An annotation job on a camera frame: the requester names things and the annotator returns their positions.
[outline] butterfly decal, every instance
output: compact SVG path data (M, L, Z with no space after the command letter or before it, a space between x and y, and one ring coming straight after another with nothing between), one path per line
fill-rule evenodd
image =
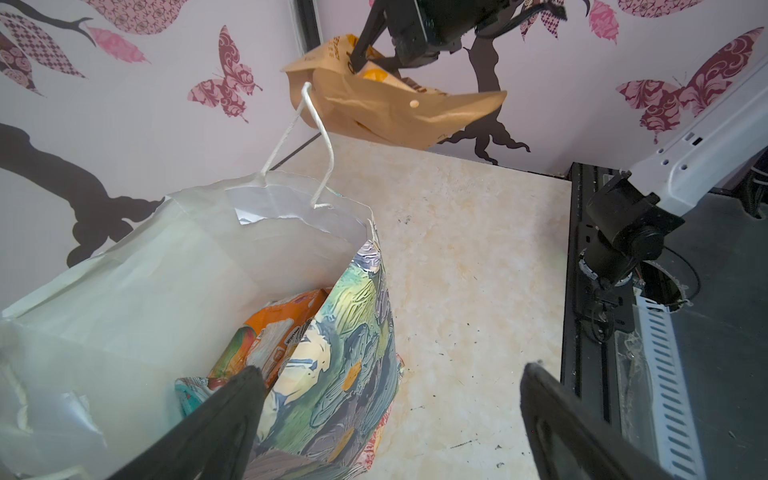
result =
M694 117L698 117L732 85L729 78L746 67L752 47L763 29L750 30L722 47L685 86L660 80L638 80L619 85L616 90L632 108L645 110L640 125L654 132L654 143L658 144L659 133L674 130L680 124L680 110L690 110Z
M243 117L246 105L245 101L237 94L252 95L254 88L263 91L259 85L253 83L253 74L250 67L240 63L240 52L232 41L227 26L221 28L219 34L219 60L224 76L205 80L192 87L187 100L200 102L201 104L215 108L221 104L221 108L228 117Z

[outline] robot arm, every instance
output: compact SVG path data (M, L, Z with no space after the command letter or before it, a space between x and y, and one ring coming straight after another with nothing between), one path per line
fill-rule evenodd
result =
M565 8L545 0L523 10L490 34L480 32L496 23L498 13L510 5L511 0L376 0L350 56L352 67L358 72L366 64L366 50L384 28L389 29L396 56L376 63L394 71L432 63L441 51L458 51L462 35L473 28L479 36L496 38L544 10L566 20Z
M506 24L495 25L502 10L516 5L513 0L376 0L351 55L352 69L357 72L365 65L367 48L385 28L396 56L376 63L394 71L432 63L441 51L459 50L461 36L472 28L479 37L496 38L542 10L566 19L562 6L544 0ZM664 236L684 223L682 216L767 144L768 58L764 58L685 132L590 199L586 209L599 230L599 241L584 252L588 276L600 289L609 290L639 262L657 259Z
M587 211L599 242L587 248L584 262L601 286L611 288L639 262L656 260L682 216L766 145L768 57L667 146L592 197Z

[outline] marble countertop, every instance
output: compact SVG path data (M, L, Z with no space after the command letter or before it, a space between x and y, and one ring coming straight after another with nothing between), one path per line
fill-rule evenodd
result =
M560 376L564 180L332 136L329 187L373 210L405 376L363 478L537 478L527 362ZM280 169L321 178L314 141Z

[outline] paper bag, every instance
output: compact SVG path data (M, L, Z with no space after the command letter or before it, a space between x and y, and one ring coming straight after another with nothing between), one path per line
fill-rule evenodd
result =
M450 95L416 86L406 91L354 74L349 56L357 43L344 35L320 45L283 69L294 108L301 87L313 84L312 101L328 131L380 144L425 150L501 107L506 91ZM383 55L373 48L369 60ZM308 112L303 120L315 127Z
M265 401L246 477L348 474L399 363L371 210L329 190L313 208L317 187L276 171L182 190L3 312L0 460L105 478L182 419L174 380L205 376L244 320L334 286Z

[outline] white rope handle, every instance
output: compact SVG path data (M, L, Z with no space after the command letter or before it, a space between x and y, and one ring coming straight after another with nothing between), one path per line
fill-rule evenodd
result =
M260 175L261 178L266 178L266 173L270 170L270 167L272 166L272 163L275 161L275 157L277 157L277 152L280 150L280 148L285 143L286 139L288 138L288 135L293 130L293 127L296 126L296 122L299 120L299 117L301 117L301 112L304 110L304 107L307 106L310 109L310 114L312 115L312 118L315 121L315 124L320 129L320 133L323 136L323 140L326 142L326 147L328 147L328 155L330 156L329 162L328 162L328 171L326 172L326 176L323 178L323 181L320 182L320 186L315 192L315 194L312 196L312 200L310 200L310 204L312 205L312 208L318 208L318 207L330 207L330 204L317 204L317 199L320 198L320 194L325 190L326 185L328 184L328 179L331 178L331 173L333 172L333 146L331 146L331 139L328 137L328 132L326 131L325 125L323 125L323 121L320 120L320 116L317 114L317 110L315 109L315 106L312 104L312 99L310 98L310 89L312 88L312 84L307 82L304 84L304 86L301 89L301 103L299 104L299 107L296 109L296 116L293 117L293 120L288 125L288 130L286 130L286 133L283 134L283 136L280 138L280 141L277 142L277 146L272 151L272 154L267 159L266 163L261 169Z

